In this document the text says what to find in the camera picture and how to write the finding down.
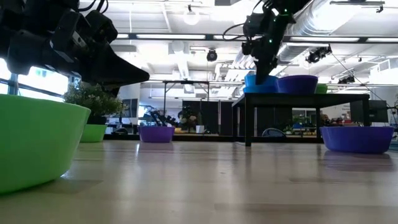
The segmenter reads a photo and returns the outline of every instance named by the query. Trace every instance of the black table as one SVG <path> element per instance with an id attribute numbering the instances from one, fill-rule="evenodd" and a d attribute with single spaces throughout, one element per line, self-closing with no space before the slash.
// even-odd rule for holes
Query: black table
<path id="1" fill-rule="evenodd" d="M 368 94 L 311 94 L 291 95 L 285 93 L 245 93 L 232 104 L 232 135 L 234 141 L 238 136 L 238 108 L 245 110 L 245 145 L 251 146 L 254 134 L 254 108 L 289 107 L 315 108 L 317 116 L 317 139 L 321 138 L 320 109 L 355 101 L 363 102 L 364 125 L 370 126 Z"/>

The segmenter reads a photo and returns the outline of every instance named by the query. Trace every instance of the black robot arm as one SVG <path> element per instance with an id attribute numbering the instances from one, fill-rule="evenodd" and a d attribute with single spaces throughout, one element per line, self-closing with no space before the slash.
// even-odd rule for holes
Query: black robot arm
<path id="1" fill-rule="evenodd" d="M 280 44 L 289 24 L 294 24 L 294 14 L 312 0 L 263 0 L 262 14 L 252 13 L 243 24 L 247 41 L 242 43 L 244 55 L 254 57 L 257 67 L 256 84 L 261 84 L 276 68 Z"/>
<path id="2" fill-rule="evenodd" d="M 11 73 L 45 68 L 81 76 L 115 94 L 120 86 L 148 80 L 147 72 L 118 57 L 109 45 L 118 32 L 100 12 L 104 2 L 83 16 L 79 12 L 93 4 L 79 9 L 79 0 L 0 1 L 0 58 Z"/>

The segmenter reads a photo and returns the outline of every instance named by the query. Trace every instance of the plastic bowl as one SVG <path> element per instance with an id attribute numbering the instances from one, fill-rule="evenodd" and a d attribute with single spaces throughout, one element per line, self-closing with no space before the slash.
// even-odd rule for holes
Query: plastic bowl
<path id="1" fill-rule="evenodd" d="M 107 127 L 104 124 L 86 124 L 80 142 L 101 142 Z"/>
<path id="2" fill-rule="evenodd" d="M 326 84 L 317 84 L 316 94 L 326 94 L 328 93 L 328 86 Z"/>
<path id="3" fill-rule="evenodd" d="M 258 85 L 258 86 L 249 86 L 243 88 L 244 93 L 277 93 L 277 88 L 275 85 Z"/>
<path id="4" fill-rule="evenodd" d="M 139 127 L 139 137 L 143 142 L 170 142 L 174 127 L 143 126 Z"/>
<path id="5" fill-rule="evenodd" d="M 64 174 L 90 110 L 23 96 L 0 95 L 0 194 Z"/>
<path id="6" fill-rule="evenodd" d="M 259 86 L 275 86 L 277 79 L 277 77 L 269 75 Z M 244 84 L 246 87 L 257 86 L 256 75 L 246 75 L 244 77 Z"/>
<path id="7" fill-rule="evenodd" d="M 278 78 L 276 83 L 279 93 L 314 94 L 317 89 L 318 77 L 313 75 L 293 75 Z"/>
<path id="8" fill-rule="evenodd" d="M 393 127 L 322 127 L 325 146 L 335 152 L 382 154 L 390 146 Z"/>

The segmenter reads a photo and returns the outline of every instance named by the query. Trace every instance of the table leg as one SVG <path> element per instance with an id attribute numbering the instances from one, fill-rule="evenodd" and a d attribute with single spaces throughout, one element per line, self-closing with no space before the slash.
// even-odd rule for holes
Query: table leg
<path id="1" fill-rule="evenodd" d="M 371 118 L 369 114 L 369 99 L 362 101 L 362 110 L 363 110 L 363 125 L 370 126 Z"/>
<path id="2" fill-rule="evenodd" d="M 232 139 L 235 142 L 238 136 L 238 107 L 232 107 Z"/>
<path id="3" fill-rule="evenodd" d="M 320 130 L 320 126 L 321 126 L 321 109 L 320 108 L 316 108 L 316 115 L 317 115 L 317 139 L 321 139 L 321 130 Z"/>
<path id="4" fill-rule="evenodd" d="M 251 141 L 252 141 L 252 136 L 254 134 L 254 107 L 253 104 L 251 103 L 251 100 L 249 97 L 245 97 L 245 103 L 244 103 L 244 119 L 245 119 L 245 125 L 244 125 L 244 133 L 245 133 L 245 138 L 244 142 L 246 146 L 251 146 Z"/>

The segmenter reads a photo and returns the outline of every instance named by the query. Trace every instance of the green bowl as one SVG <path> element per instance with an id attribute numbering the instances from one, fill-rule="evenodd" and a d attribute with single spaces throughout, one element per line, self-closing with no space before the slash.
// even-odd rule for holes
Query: green bowl
<path id="1" fill-rule="evenodd" d="M 90 110 L 0 94 L 0 194 L 56 179 L 72 163 Z"/>
<path id="2" fill-rule="evenodd" d="M 328 93 L 328 86 L 326 84 L 317 84 L 316 94 L 326 94 Z"/>
<path id="3" fill-rule="evenodd" d="M 107 125 L 86 124 L 80 142 L 101 142 L 104 139 Z"/>

